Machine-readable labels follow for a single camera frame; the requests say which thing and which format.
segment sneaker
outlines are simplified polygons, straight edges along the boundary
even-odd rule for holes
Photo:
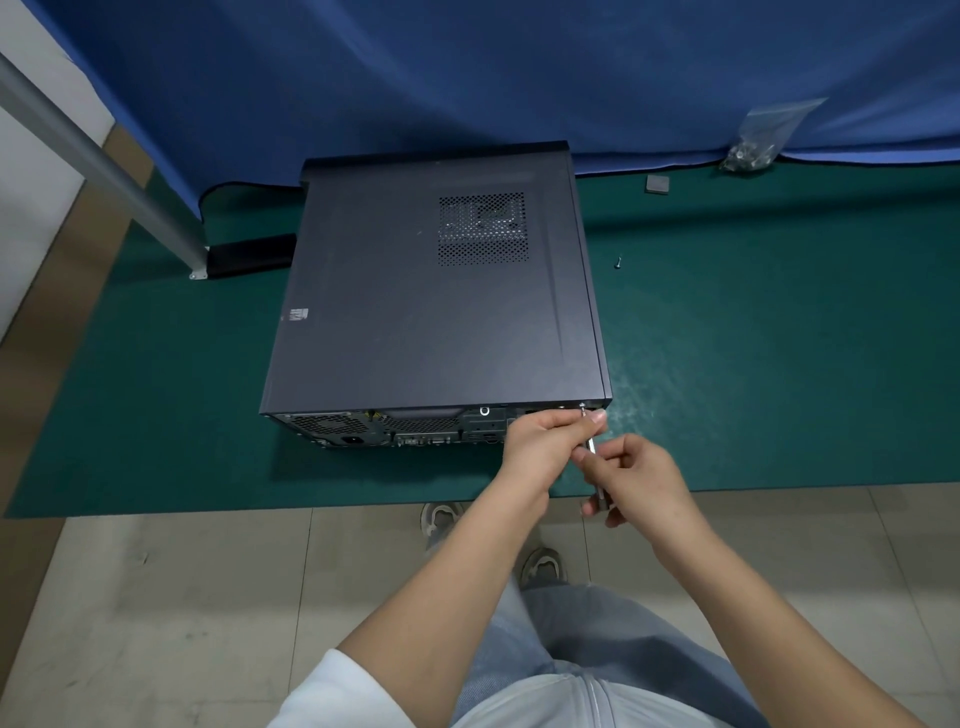
[[[464,507],[452,501],[424,503],[420,510],[420,531],[430,538],[438,528],[447,528],[464,515]]]
[[[520,569],[520,589],[537,576],[566,581],[564,559],[553,548],[541,546],[527,556],[527,560],[523,562],[523,568]]]

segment white wall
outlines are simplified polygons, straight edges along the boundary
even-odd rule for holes
[[[98,144],[113,118],[20,0],[0,0],[0,53]],[[0,109],[0,339],[83,179]]]

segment green table mat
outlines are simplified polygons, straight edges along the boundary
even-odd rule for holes
[[[694,490],[960,479],[960,166],[670,178],[578,181],[612,431]],[[207,239],[294,231],[301,204],[222,187]],[[475,497],[497,447],[323,450],[257,416],[286,276],[191,282],[133,226],[8,515]]]

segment perforated metal vent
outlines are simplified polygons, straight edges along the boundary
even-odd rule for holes
[[[298,415],[290,424],[311,435],[353,435],[367,432],[367,426],[350,415]]]
[[[395,417],[384,417],[383,428],[388,432],[398,432],[401,434],[456,432],[460,429],[460,421],[455,417],[436,417],[424,420],[401,420]]]
[[[522,192],[440,198],[437,261],[441,265],[527,260],[527,211]]]

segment hand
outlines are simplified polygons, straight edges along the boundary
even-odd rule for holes
[[[534,497],[545,496],[570,459],[570,453],[607,429],[607,413],[548,409],[518,418],[507,428],[503,465],[497,480],[510,480]]]
[[[629,523],[657,548],[690,537],[709,525],[686,488],[670,453],[659,445],[628,434],[573,453],[573,462],[590,485],[603,488],[616,506],[607,527]],[[585,516],[598,512],[597,497],[583,506]]]

